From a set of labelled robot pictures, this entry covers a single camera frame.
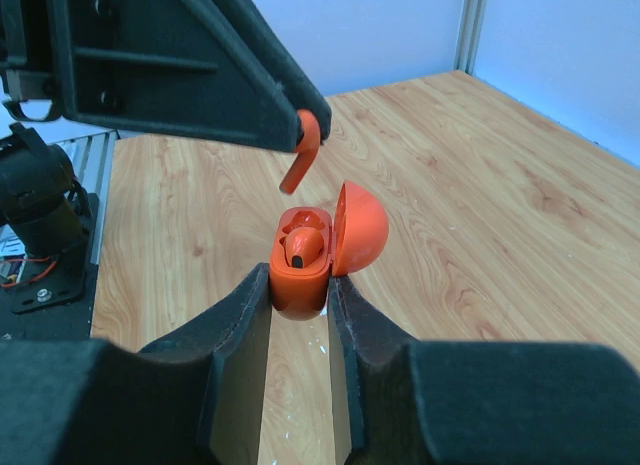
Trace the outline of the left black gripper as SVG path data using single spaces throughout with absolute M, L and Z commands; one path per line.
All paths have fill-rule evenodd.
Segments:
M 16 121 L 282 152 L 299 138 L 296 109 L 212 0 L 1 0 L 1 79 Z M 46 114 L 27 116 L 30 100 Z

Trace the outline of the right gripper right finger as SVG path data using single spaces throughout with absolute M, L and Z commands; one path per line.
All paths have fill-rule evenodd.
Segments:
M 339 464 L 635 464 L 639 375 L 570 342 L 421 341 L 329 282 Z

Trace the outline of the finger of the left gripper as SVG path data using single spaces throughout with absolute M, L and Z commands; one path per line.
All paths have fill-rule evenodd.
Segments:
M 326 140 L 331 132 L 329 104 L 276 36 L 253 0 L 212 1 L 294 108 L 314 114 L 320 126 L 321 139 Z

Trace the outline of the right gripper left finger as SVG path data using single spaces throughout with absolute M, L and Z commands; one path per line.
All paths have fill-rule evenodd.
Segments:
M 269 269 L 144 346 L 1 345 L 5 464 L 254 464 L 271 324 Z

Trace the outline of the orange earbud top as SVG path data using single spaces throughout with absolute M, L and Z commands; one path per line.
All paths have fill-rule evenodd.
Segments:
M 321 145 L 321 130 L 315 115 L 309 110 L 300 109 L 298 117 L 302 125 L 303 136 L 295 149 L 296 158 L 279 187 L 281 192 L 289 195 L 294 193 L 305 177 Z

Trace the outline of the orange earbud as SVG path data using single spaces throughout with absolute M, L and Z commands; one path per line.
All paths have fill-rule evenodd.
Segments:
M 299 227 L 291 231 L 283 242 L 287 264 L 303 269 L 318 259 L 324 249 L 324 238 L 319 230 Z
M 294 193 L 305 177 L 321 145 L 321 130 L 315 115 L 309 110 L 300 109 L 298 117 L 302 125 L 303 136 L 295 149 L 296 158 L 279 187 L 281 192 L 289 195 Z

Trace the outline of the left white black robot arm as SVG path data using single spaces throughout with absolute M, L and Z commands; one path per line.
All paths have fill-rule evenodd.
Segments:
M 331 110 L 252 0 L 1 0 L 1 79 L 12 116 L 1 141 L 1 220 L 32 254 L 78 242 L 53 227 L 72 210 L 69 159 L 46 145 L 47 121 L 173 135 L 292 153 L 296 189 L 325 140 Z

